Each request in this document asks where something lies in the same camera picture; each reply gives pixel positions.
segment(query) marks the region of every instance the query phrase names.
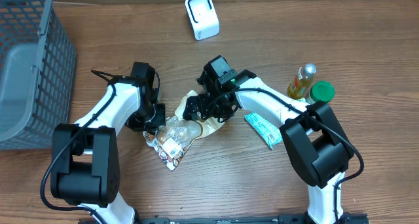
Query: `plastic basket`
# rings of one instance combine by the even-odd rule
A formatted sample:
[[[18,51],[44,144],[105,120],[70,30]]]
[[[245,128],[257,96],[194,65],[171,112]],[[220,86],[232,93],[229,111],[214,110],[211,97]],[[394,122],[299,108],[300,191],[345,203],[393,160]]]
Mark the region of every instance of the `plastic basket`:
[[[69,120],[76,63],[52,0],[0,0],[0,149],[51,146]]]

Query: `bottle cap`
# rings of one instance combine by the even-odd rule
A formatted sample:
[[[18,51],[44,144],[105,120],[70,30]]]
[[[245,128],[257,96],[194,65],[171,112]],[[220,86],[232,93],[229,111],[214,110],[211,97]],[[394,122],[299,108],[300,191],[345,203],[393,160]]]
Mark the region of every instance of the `bottle cap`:
[[[313,76],[317,71],[317,67],[315,64],[307,64],[304,67],[304,75],[307,77]]]
[[[310,97],[314,102],[319,100],[329,103],[335,96],[335,89],[327,81],[320,81],[311,88]]]

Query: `wooden table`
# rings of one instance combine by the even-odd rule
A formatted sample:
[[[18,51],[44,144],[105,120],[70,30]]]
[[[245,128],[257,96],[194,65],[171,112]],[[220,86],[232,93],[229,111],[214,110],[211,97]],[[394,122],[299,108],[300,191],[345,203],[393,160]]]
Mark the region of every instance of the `wooden table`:
[[[313,62],[319,68],[316,80],[336,88],[331,106],[365,159],[364,173],[343,185],[345,211],[368,213],[371,223],[417,223],[418,0],[215,7],[221,32],[204,41],[194,40],[183,4],[56,7],[79,55],[71,122],[105,92],[106,83],[91,69],[129,75],[134,61],[149,62],[160,73],[171,115],[189,90],[201,90],[195,78],[219,54],[232,68],[248,69],[283,93],[298,68]],[[141,133],[124,128],[118,148],[120,192],[127,203],[141,217],[304,212],[307,188],[283,144],[271,151],[244,121],[246,113],[194,142],[174,172]],[[39,184],[49,162],[48,149],[0,152],[0,223],[76,223],[89,217],[43,205]],[[358,166],[352,159],[347,174]]]

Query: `green lid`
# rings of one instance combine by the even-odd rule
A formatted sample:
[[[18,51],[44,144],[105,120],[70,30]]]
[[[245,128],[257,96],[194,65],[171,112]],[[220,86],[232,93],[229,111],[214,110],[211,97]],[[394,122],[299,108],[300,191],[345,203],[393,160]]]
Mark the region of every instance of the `green lid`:
[[[335,89],[327,81],[320,81],[314,84],[310,90],[310,97],[314,102],[321,100],[329,103],[333,99],[333,96],[335,96]]]

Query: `teal packet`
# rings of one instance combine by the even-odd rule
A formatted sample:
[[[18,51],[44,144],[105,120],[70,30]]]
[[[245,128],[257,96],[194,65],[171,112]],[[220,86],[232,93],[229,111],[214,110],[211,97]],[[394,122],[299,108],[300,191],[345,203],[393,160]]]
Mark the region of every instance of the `teal packet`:
[[[270,149],[282,141],[280,129],[276,128],[272,123],[257,113],[245,115],[244,119],[261,135]]]

